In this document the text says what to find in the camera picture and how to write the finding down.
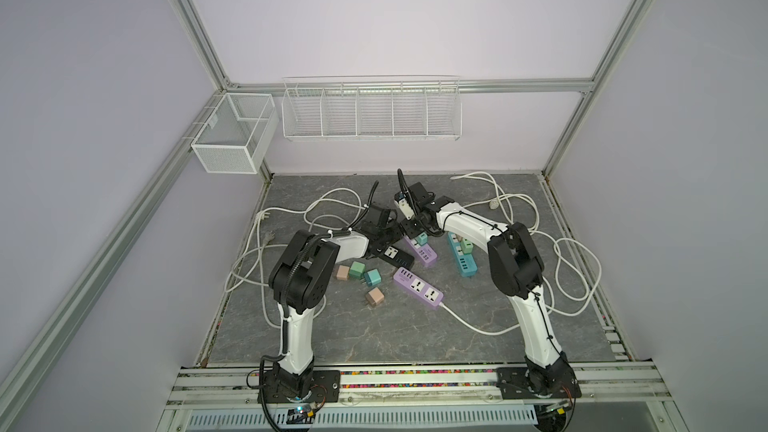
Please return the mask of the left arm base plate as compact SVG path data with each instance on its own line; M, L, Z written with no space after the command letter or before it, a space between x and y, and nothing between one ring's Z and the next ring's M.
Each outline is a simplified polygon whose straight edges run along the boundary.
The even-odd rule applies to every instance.
M336 403L341 391L341 372L335 369L308 369L302 374L267 370L259 396L266 403Z

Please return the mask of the green plug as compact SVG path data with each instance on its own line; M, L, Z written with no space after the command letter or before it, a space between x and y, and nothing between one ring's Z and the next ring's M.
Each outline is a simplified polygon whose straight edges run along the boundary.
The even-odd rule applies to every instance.
M463 254L471 254L474 248L474 244L470 240L464 238L460 242L460 247Z
M348 276L350 279L360 280L366 272L366 265L363 262L354 261L349 267Z

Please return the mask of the purple power strip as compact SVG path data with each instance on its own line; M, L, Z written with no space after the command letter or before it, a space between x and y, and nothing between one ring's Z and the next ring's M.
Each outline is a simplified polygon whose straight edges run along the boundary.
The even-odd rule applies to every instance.
M431 309L437 309L443 301L444 294L435 286L429 284L412 271L400 267L394 273L394 281L411 297L418 299Z
M405 240L424 267L431 268L437 263L438 255L428 243L420 245L416 239L408 237Z

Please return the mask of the pink plug purple strip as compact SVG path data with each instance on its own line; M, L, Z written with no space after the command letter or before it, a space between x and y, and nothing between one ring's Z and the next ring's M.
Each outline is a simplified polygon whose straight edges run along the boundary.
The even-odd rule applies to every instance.
M371 307L378 307L384 302L385 295L378 287L375 287L365 294L365 299Z

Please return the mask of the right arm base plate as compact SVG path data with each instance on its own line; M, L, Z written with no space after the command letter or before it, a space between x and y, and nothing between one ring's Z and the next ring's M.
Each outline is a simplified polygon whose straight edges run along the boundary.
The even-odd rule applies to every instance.
M568 367L558 370L534 369L531 371L526 366L509 366L498 368L496 373L497 387L505 400L582 397L575 373Z

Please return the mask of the black power strip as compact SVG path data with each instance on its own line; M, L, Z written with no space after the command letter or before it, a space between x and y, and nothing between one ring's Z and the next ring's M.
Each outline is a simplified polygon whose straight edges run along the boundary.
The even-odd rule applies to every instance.
M378 252L378 257L392 265L395 268L405 268L410 270L415 258L408 252L396 247L388 246Z

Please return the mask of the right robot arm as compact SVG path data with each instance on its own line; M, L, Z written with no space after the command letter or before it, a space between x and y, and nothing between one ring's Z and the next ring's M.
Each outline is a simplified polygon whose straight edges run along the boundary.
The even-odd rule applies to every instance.
M403 174L398 185L395 201L419 232L454 233L488 254L493 284L510 298L524 339L531 391L548 396L560 390L572 368L545 311L545 265L527 227L475 214L449 197L435 196L420 182L408 185Z

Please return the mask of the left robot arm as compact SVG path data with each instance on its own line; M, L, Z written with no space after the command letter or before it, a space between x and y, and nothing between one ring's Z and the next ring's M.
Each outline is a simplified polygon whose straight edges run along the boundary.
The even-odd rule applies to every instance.
M294 234L269 277L281 320L280 353L274 363L282 380L299 383L312 373L314 309L325 296L335 265L378 257L408 268L414 257L397 246L403 235L397 212L377 204L343 229Z

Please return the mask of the teal power strip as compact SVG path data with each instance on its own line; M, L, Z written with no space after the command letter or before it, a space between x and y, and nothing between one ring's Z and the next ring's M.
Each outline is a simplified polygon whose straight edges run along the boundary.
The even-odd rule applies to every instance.
M473 277L477 274L478 267L472 253L462 253L460 247L460 242L462 239L464 239L464 237L461 237L456 233L449 232L447 234L447 240L450 246L450 250L453 253L454 259L456 261L459 274L462 277Z

